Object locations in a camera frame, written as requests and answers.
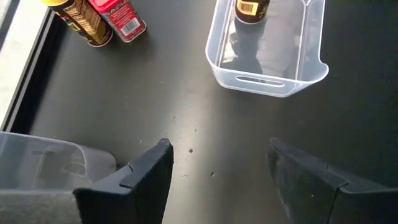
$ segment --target barcode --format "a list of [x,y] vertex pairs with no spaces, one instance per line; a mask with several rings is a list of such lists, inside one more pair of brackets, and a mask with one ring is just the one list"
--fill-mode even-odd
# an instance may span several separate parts
[[124,35],[129,35],[135,31],[139,27],[139,22],[137,18],[133,18],[130,22],[128,22],[121,30]]
[[253,10],[253,5],[252,4],[245,4],[245,3],[240,3],[239,8],[244,11],[244,12],[249,12],[251,13]]

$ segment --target red can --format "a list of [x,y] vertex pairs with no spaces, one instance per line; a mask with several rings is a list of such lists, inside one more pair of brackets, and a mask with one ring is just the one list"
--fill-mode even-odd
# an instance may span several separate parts
[[134,40],[147,29],[130,0],[89,0],[124,42]]

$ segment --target can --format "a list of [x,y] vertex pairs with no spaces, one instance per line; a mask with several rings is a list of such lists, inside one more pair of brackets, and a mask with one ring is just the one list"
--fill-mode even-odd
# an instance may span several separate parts
[[89,0],[124,42],[130,42],[147,29],[147,24],[129,0]]
[[243,23],[256,24],[266,16],[271,0],[236,0],[235,14]]
[[113,30],[86,0],[42,0],[92,47],[106,45]]

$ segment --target black shelf surface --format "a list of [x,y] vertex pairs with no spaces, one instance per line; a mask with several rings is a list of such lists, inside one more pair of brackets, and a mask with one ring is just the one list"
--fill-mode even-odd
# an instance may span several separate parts
[[287,223],[266,164],[273,137],[397,187],[397,3],[327,0],[330,74],[273,98],[216,83],[205,58],[215,2],[135,0],[148,30],[130,44],[95,49],[60,32],[28,112],[11,110],[5,128],[103,149],[121,165],[170,138],[164,223]]

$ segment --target clear plastic bin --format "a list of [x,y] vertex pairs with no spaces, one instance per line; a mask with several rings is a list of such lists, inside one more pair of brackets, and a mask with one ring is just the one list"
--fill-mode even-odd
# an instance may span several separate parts
[[89,187],[115,171],[116,161],[108,152],[0,132],[0,190]]
[[229,89],[290,96],[324,79],[320,61],[325,0],[271,0],[266,18],[243,24],[234,0],[217,0],[206,56]]

